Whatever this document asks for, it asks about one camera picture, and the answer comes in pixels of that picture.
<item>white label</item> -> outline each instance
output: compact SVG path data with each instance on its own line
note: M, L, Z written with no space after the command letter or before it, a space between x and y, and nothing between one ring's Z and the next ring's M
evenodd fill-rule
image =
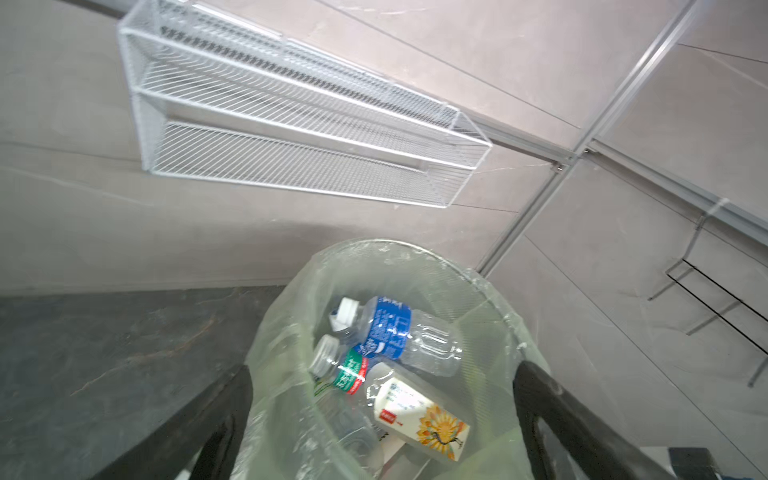
M455 461L469 434L469 425L397 378L384 382L373 414L382 424Z

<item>empty bottle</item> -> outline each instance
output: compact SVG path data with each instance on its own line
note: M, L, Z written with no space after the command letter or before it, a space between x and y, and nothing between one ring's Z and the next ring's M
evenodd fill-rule
M374 296L364 306L344 297L331 314L331 328L347 331L367 358L376 355L437 376L454 376L462 339L452 324L402 302Z
M469 435L468 416L448 396L389 360L369 369L357 349L326 335L310 372L357 400L376 427L444 462L457 462Z
M320 344L320 352L332 351L334 346L339 348L339 340L331 336L320 339ZM384 451L379 442L380 435L373 428L369 416L362 406L345 398L347 396L334 385L323 381L322 376L315 377L319 379L315 384L315 405L326 417L334 435L339 439L339 445L357 460L366 473L373 478L378 477L384 464Z

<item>white wire rack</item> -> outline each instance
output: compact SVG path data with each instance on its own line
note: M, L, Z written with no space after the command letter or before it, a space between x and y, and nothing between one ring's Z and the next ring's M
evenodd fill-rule
M445 102L204 5L143 0L119 32L156 174L447 207L491 147Z

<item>sunflower illustration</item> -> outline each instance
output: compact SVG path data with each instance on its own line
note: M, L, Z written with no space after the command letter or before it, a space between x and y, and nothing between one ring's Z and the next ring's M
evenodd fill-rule
M462 447L463 442L456 436L464 429L465 423L437 405L429 407L420 422L419 441L447 455L451 460L456 460L451 444L455 442L459 448Z

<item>translucent trash bag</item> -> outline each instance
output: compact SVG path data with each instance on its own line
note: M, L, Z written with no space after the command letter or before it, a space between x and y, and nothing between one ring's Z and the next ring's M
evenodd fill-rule
M420 478L532 478L512 380L524 359L548 367L522 319L474 271L395 240L351 240L317 253L269 308L246 358L253 406L232 478L371 478L314 405L307 368L342 297L376 295L453 322L464 339L456 376L419 375L467 412L469 437L460 462L432 461Z

